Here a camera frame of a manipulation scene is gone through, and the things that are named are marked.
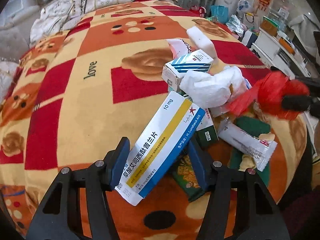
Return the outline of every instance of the green packet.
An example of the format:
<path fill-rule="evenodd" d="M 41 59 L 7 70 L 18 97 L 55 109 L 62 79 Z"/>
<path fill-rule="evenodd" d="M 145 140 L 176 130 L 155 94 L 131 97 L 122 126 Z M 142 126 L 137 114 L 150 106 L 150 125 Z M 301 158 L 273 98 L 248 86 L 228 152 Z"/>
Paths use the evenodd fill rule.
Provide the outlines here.
<path fill-rule="evenodd" d="M 191 166 L 189 156 L 183 151 L 177 161 L 171 166 L 170 173 L 177 184 L 188 195 L 192 202 L 204 195 L 205 191 L 198 185 L 195 172 Z"/>

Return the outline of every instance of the white tissue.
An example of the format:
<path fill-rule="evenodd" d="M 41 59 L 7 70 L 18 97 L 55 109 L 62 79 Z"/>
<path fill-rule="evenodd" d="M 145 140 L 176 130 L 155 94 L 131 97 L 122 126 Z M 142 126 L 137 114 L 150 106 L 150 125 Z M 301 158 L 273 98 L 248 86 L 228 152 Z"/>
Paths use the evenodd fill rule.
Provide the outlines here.
<path fill-rule="evenodd" d="M 188 94 L 193 102 L 201 108 L 215 108 L 234 100 L 247 90 L 241 70 L 225 66 L 224 70 L 214 76 L 188 70 L 181 81 L 180 89 Z M 214 116 L 223 114 L 224 107 L 213 109 Z"/>

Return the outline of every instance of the bedspread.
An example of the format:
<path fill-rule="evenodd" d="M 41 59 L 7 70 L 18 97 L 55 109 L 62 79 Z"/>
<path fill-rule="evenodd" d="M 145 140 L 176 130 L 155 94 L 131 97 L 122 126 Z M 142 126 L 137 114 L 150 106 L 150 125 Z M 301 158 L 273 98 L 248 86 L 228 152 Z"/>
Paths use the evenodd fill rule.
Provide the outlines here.
<path fill-rule="evenodd" d="M 186 29 L 195 25 L 216 47 L 219 63 L 211 73 L 236 65 L 252 85 L 269 73 L 229 33 L 162 1 L 98 9 L 25 54 L 0 119 L 0 187 L 17 230 L 27 232 L 62 167 L 88 167 L 115 149 L 122 136 L 135 143 L 167 96 L 161 72 L 172 53 L 166 39 L 190 42 Z M 268 175 L 277 202 L 299 164 L 307 132 L 300 117 L 285 121 L 268 116 L 266 122 L 278 142 Z M 224 164 L 230 159 L 231 147 L 223 141 L 208 151 Z M 136 207 L 116 191 L 107 197 L 119 236 L 128 240 L 195 239 L 209 199 L 206 194 L 189 203 L 169 175 Z M 232 200 L 226 236 L 232 234 L 235 205 Z M 82 221 L 90 236 L 85 209 Z"/>

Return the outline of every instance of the red star logo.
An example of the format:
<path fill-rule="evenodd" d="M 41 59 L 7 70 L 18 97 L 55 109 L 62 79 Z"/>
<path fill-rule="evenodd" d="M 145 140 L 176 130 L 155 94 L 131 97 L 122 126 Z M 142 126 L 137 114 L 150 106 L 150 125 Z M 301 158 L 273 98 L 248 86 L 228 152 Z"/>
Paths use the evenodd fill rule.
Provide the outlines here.
<path fill-rule="evenodd" d="M 195 114 L 193 113 L 193 111 L 195 111 L 195 109 L 193 109 L 193 108 L 191 107 L 189 110 L 190 110 L 190 113 L 192 113 L 193 115 L 195 115 Z"/>

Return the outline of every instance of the metal screw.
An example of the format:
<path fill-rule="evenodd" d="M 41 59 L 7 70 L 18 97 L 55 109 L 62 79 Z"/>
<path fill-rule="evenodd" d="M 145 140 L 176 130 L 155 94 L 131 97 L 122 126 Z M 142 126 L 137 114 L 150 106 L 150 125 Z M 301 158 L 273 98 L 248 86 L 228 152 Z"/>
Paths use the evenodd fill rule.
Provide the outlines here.
<path fill-rule="evenodd" d="M 247 169 L 247 172 L 248 172 L 249 174 L 251 174 L 251 175 L 256 174 L 256 171 L 255 171 L 253 168 Z"/>
<path fill-rule="evenodd" d="M 68 167 L 64 167 L 64 168 L 62 168 L 61 173 L 67 174 L 69 171 L 70 171 L 70 169 Z"/>
<path fill-rule="evenodd" d="M 215 166 L 215 167 L 221 167 L 221 166 L 222 166 L 222 163 L 219 162 L 219 161 L 214 161 L 214 162 L 213 162 L 213 166 Z"/>
<path fill-rule="evenodd" d="M 95 165 L 96 165 L 97 167 L 101 167 L 101 166 L 104 165 L 104 161 L 102 161 L 102 160 L 96 161 Z"/>

